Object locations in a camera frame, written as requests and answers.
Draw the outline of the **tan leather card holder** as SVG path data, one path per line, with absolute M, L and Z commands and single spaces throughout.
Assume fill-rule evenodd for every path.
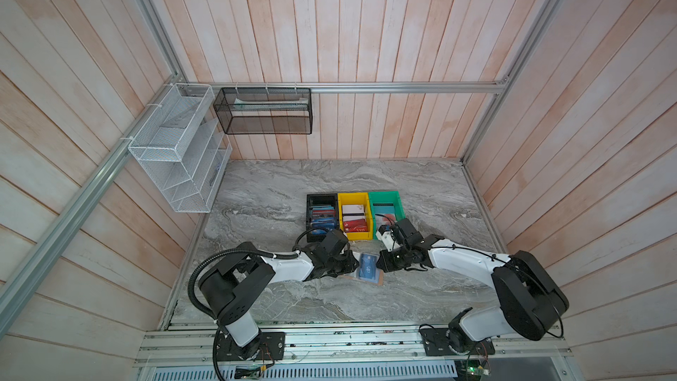
M 370 284 L 383 284 L 383 271 L 377 267 L 378 256 L 370 253 L 355 254 L 358 261 L 358 267 L 347 277 L 358 282 L 368 282 Z

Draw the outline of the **blue credit card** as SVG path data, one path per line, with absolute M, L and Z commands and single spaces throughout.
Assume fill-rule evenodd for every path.
M 362 253 L 357 276 L 360 280 L 377 284 L 380 280 L 377 255 Z

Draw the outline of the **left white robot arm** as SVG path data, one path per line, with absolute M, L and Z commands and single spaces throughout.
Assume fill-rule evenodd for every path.
M 188 296 L 221 333 L 247 349 L 261 333 L 250 308 L 268 285 L 337 278 L 358 268 L 359 259 L 339 229 L 327 231 L 319 242 L 301 245 L 296 240 L 289 253 L 259 250 L 246 242 L 201 262 L 189 278 Z

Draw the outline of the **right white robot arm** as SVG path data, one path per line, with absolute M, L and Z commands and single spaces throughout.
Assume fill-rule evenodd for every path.
M 443 236 L 423 236 L 407 218 L 380 227 L 377 239 L 385 246 L 377 267 L 386 273 L 440 269 L 465 275 L 494 291 L 497 306 L 462 310 L 449 323 L 449 338 L 458 346 L 511 333 L 538 341 L 569 310 L 562 289 L 524 250 L 511 255 L 484 252 Z

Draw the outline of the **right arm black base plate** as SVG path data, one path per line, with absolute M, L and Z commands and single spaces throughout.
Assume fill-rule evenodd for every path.
M 495 346 L 491 340 L 473 341 L 457 329 L 419 326 L 426 356 L 493 356 Z

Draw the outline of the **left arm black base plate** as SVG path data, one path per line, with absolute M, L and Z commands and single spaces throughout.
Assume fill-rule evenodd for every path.
M 240 347 L 230 334 L 219 332 L 214 338 L 213 357 L 217 362 L 276 362 L 284 356 L 286 334 L 282 331 L 262 332 L 247 346 Z

